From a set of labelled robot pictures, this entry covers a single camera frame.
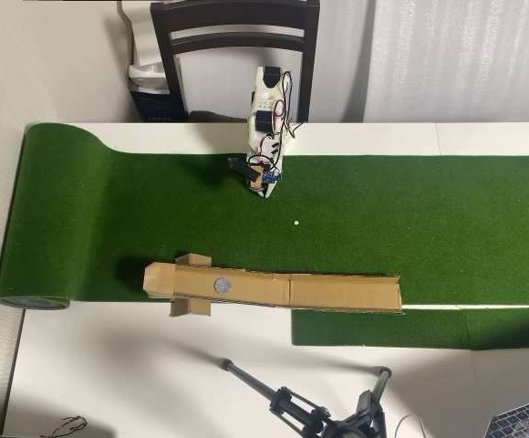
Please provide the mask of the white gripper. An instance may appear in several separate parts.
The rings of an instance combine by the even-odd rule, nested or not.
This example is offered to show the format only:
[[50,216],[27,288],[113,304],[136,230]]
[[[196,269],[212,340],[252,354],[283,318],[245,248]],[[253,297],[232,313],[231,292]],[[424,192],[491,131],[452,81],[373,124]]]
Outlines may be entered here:
[[[287,146],[287,134],[283,130],[280,133],[263,133],[256,130],[248,131],[249,149],[246,153],[246,161],[249,164],[270,165],[272,169],[281,169],[285,147]],[[277,186],[278,181],[268,182],[265,185],[247,184],[248,189],[267,199]]]

